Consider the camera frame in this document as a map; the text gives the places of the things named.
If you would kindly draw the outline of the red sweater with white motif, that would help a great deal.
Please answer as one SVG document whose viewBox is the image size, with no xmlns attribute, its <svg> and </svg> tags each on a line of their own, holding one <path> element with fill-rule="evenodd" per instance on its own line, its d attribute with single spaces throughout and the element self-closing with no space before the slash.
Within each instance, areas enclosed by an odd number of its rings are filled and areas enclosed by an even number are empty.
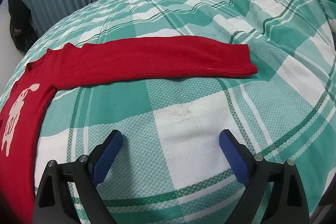
<svg viewBox="0 0 336 224">
<path fill-rule="evenodd" d="M 245 44 L 200 36 L 71 43 L 26 65 L 1 110 L 1 193 L 22 223 L 33 220 L 34 166 L 46 111 L 59 90 L 143 79 L 243 78 L 257 73 Z"/>
</svg>

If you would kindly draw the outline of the green plaid bed cover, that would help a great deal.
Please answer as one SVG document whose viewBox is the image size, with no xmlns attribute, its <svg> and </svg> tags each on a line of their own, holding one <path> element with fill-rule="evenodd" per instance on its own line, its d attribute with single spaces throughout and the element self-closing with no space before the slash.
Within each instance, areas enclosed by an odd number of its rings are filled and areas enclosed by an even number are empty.
<svg viewBox="0 0 336 224">
<path fill-rule="evenodd" d="M 257 73 L 62 87 L 37 122 L 38 78 L 80 71 L 73 57 L 33 65 L 64 46 L 202 36 L 246 44 Z M 1 194 L 33 220 L 47 162 L 89 154 L 117 129 L 123 144 L 97 187 L 119 223 L 223 223 L 244 191 L 219 147 L 229 129 L 252 153 L 296 164 L 309 212 L 335 175 L 335 0 L 99 0 L 55 23 L 1 96 Z"/>
</svg>

